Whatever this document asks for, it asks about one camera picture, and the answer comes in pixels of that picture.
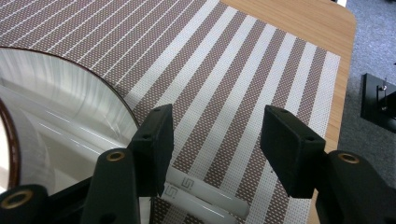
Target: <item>striped placemat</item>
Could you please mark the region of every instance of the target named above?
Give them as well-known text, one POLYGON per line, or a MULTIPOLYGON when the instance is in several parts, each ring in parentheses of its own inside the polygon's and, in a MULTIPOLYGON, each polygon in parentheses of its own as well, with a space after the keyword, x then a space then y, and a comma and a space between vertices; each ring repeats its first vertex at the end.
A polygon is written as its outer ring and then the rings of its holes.
MULTIPOLYGON (((91 69, 141 122, 173 104, 172 165, 247 201, 241 223, 305 223, 259 146, 265 105, 325 135, 340 57, 219 0, 4 0, 0 46, 91 69)), ((156 200, 155 223, 200 222, 156 200)))

